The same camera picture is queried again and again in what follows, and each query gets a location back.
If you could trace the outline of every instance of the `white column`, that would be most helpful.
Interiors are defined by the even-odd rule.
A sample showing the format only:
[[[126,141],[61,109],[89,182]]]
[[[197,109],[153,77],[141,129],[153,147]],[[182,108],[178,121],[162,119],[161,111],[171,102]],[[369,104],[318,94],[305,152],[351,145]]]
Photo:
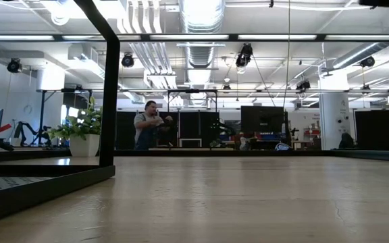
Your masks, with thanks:
[[[319,89],[348,90],[347,74],[343,70],[319,79]],[[325,92],[319,96],[322,150],[338,149],[344,132],[351,132],[349,100],[346,92]]]

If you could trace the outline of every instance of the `wooden floor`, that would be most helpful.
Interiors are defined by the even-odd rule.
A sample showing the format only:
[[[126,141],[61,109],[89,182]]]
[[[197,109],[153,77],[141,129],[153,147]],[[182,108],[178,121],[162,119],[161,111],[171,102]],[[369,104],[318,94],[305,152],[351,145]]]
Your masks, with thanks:
[[[118,157],[115,164],[110,180],[0,220],[0,243],[389,242],[387,161]]]

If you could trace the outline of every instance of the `metal grate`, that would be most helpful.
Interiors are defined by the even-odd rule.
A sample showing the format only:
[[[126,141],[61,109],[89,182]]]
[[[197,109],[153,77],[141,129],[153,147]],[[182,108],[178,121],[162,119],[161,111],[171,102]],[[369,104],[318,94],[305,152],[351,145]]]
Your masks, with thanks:
[[[0,190],[52,179],[51,177],[0,177]]]

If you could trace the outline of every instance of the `white planter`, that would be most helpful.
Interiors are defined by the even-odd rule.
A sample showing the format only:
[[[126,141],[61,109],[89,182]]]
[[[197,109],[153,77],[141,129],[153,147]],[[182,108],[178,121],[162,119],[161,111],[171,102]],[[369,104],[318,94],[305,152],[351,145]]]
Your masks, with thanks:
[[[73,157],[94,157],[99,150],[100,135],[87,134],[86,140],[79,136],[70,137],[70,152]]]

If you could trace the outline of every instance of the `ceiling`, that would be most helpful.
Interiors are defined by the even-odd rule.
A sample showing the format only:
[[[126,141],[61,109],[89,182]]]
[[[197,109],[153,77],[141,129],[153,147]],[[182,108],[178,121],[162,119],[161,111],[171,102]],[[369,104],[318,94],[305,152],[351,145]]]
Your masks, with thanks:
[[[320,11],[326,7],[358,7],[357,3],[349,4],[349,0],[275,0],[275,7],[268,8],[265,1],[227,0],[222,26],[223,33],[353,33],[380,34],[389,33],[389,9],[353,9],[344,11]],[[265,7],[249,7],[253,4],[264,4]],[[287,9],[305,7],[304,10]],[[177,0],[162,0],[161,27],[166,33],[181,32],[180,13]],[[37,8],[27,10],[20,8]],[[116,33],[116,19],[108,19]],[[71,19],[63,26],[54,25],[51,14],[38,1],[2,2],[0,1],[0,34],[96,34],[97,29],[85,19]],[[82,83],[85,87],[100,88],[103,79],[88,70],[71,70],[68,60],[70,43],[0,43],[0,51],[42,51],[59,64],[70,70],[69,82]],[[105,43],[84,43],[96,49],[101,65],[105,63]],[[218,47],[215,54],[214,70],[208,88],[222,88],[224,78],[229,77],[232,89],[284,88],[288,81],[291,88],[300,81],[293,78],[304,69],[318,63],[322,58],[334,59],[341,57],[361,43],[252,43],[254,56],[244,74],[237,75],[234,58],[241,49],[242,43],[226,43]],[[179,85],[187,83],[184,71],[184,50],[176,43],[166,43],[167,54],[170,57],[172,69],[176,72],[176,82]],[[132,52],[128,43],[121,44],[121,53]],[[389,47],[374,54],[375,67],[366,68],[361,75],[360,67],[349,67],[348,83],[351,88],[389,76]],[[143,78],[143,66],[135,59],[135,66],[120,70],[120,78]],[[308,77],[312,88],[317,87],[317,75]],[[376,88],[389,88],[389,81]]]

